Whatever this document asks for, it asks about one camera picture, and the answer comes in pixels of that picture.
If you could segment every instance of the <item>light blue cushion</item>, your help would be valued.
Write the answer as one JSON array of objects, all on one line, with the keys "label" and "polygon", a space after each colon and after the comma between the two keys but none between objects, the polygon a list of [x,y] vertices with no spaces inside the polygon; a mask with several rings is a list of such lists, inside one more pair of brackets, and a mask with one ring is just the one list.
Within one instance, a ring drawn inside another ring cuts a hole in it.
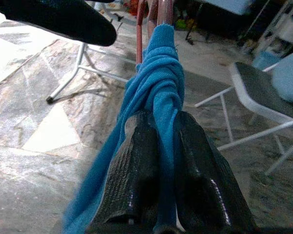
[{"label": "light blue cushion", "polygon": [[223,8],[237,15],[243,15],[253,0],[205,0],[205,2]]},{"label": "light blue cushion", "polygon": [[293,102],[293,54],[282,59],[275,67],[272,85],[282,99]]}]

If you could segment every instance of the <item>blue towel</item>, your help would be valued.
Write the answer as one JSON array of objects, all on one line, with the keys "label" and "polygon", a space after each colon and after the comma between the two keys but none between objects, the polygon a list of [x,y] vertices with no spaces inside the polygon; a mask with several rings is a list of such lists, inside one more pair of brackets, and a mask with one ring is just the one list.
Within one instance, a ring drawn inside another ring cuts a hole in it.
[{"label": "blue towel", "polygon": [[64,214],[65,234],[83,234],[100,204],[112,158],[125,139],[125,123],[141,109],[153,112],[160,141],[160,199],[158,223],[175,224],[173,194],[173,121],[184,101],[184,73],[169,25],[154,29],[137,74],[126,85],[117,123],[95,158],[76,198]]}]

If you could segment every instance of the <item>marble floor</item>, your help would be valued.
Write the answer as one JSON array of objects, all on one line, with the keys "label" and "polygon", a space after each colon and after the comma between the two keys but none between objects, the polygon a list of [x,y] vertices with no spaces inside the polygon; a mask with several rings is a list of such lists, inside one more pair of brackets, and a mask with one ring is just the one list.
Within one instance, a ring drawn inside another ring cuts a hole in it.
[{"label": "marble floor", "polygon": [[[200,108],[194,104],[231,84],[227,65],[251,58],[240,54],[233,41],[215,35],[205,43],[193,33],[193,46],[184,37],[185,32],[175,34],[186,74],[184,110],[221,145],[229,138],[220,101]],[[119,81],[80,70],[54,104],[45,102],[70,75],[78,47],[76,41],[0,15],[0,234],[59,233],[63,211],[113,129],[124,93]],[[122,26],[115,44],[105,49],[135,59],[135,28]],[[127,79],[135,74],[130,63],[94,51],[88,55],[97,69]],[[82,63],[89,65],[85,58]],[[235,138],[271,124],[260,119],[248,125],[252,113],[235,93],[226,100]],[[281,140],[289,146],[293,132]],[[266,177],[263,171],[280,156],[272,137],[222,154],[257,224],[293,227],[293,156]]]}]

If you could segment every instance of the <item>white folding chair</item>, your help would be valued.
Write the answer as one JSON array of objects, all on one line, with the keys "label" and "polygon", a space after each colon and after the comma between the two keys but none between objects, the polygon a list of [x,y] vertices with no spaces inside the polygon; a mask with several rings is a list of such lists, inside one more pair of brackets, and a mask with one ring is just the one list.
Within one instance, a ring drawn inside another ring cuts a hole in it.
[{"label": "white folding chair", "polygon": [[[286,158],[293,154],[293,145],[285,150],[278,136],[275,134],[277,131],[282,129],[293,128],[293,103],[286,102],[278,95],[277,91],[271,84],[272,76],[266,73],[275,66],[276,64],[263,71],[260,71],[252,66],[236,62],[229,67],[233,86],[195,104],[195,107],[199,107],[217,97],[220,97],[230,143],[218,147],[218,150],[228,149],[259,137],[274,134],[276,143],[282,156],[265,172],[266,175],[270,174]],[[240,102],[247,109],[254,112],[255,114],[271,119],[280,125],[245,137],[243,139],[233,140],[224,98],[224,94],[233,89],[235,89]]]}]

